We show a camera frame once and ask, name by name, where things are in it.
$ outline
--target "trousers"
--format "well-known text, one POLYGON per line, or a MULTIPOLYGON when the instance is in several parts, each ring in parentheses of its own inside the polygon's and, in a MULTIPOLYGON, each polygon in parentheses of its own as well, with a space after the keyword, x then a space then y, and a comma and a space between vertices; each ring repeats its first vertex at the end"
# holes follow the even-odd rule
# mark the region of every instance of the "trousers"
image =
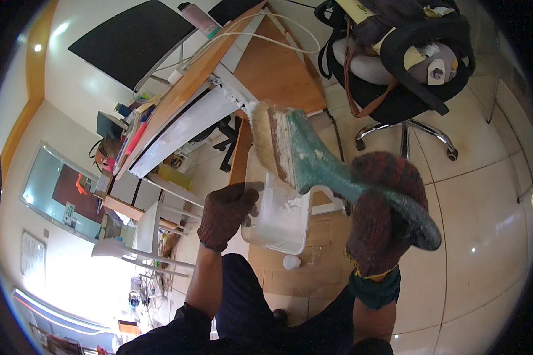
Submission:
POLYGON ((276 324, 259 280, 243 256, 224 255, 222 271, 223 295, 215 315, 220 338, 295 354, 347 354, 351 349, 355 296, 348 286, 320 314, 303 324, 283 328, 276 324))

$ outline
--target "white plastic chair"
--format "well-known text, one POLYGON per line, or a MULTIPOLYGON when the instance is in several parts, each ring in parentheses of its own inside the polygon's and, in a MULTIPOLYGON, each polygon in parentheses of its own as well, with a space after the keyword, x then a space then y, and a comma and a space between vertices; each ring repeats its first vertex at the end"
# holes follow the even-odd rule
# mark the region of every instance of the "white plastic chair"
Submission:
MULTIPOLYGON (((160 227, 160 215, 162 209, 170 209, 174 212, 191 215, 192 217, 200 218, 198 215, 188 214, 183 209, 175 209, 173 207, 163 206, 162 201, 158 200, 152 207, 150 207, 138 221, 136 226, 135 241, 133 248, 125 246, 120 241, 114 238, 106 238, 98 241, 93 246, 91 256, 112 256, 130 262, 132 264, 145 267, 149 270, 163 272, 180 277, 187 277, 186 274, 173 272, 170 270, 159 269, 157 267, 144 264, 142 260, 154 259, 168 264, 175 264, 184 267, 194 268, 194 264, 183 261, 177 261, 170 258, 164 258, 158 255, 158 229, 160 227)), ((180 235, 186 235, 185 232, 173 230, 172 232, 180 235)))

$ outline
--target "black sleeve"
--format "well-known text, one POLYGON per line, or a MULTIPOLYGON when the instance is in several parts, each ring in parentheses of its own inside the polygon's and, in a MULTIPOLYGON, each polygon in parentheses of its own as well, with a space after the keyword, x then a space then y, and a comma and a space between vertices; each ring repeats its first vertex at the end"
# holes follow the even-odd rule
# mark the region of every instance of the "black sleeve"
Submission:
POLYGON ((355 344, 349 355, 393 355, 393 348, 383 339, 371 338, 355 344))
POLYGON ((199 309, 184 303, 168 325, 150 330, 121 347, 116 355, 174 354, 204 350, 210 340, 211 319, 199 309))

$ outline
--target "window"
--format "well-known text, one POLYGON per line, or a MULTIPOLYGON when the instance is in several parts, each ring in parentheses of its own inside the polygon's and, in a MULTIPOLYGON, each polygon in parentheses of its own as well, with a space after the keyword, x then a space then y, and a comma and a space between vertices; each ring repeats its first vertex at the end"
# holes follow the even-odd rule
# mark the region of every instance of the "window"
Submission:
POLYGON ((93 241, 104 216, 93 195, 97 180, 41 141, 20 200, 64 230, 93 241))

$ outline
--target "work glove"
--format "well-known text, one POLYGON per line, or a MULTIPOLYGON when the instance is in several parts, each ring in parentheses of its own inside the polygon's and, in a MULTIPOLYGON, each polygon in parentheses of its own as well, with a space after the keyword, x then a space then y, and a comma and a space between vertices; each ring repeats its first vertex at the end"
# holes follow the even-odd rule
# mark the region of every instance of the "work glove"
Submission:
MULTIPOLYGON (((407 195, 428 211, 420 174, 405 159, 388 152, 370 153, 353 160, 352 169, 355 180, 407 195)), ((374 279, 392 271, 416 242, 416 233, 391 209, 384 195, 376 190, 363 193, 354 207, 346 244, 346 256, 355 265, 355 275, 374 279)))
POLYGON ((259 193, 254 188, 245 189, 245 183, 229 185, 207 195, 203 206, 199 240, 206 248, 222 252, 233 238, 248 214, 256 216, 255 202, 259 193))

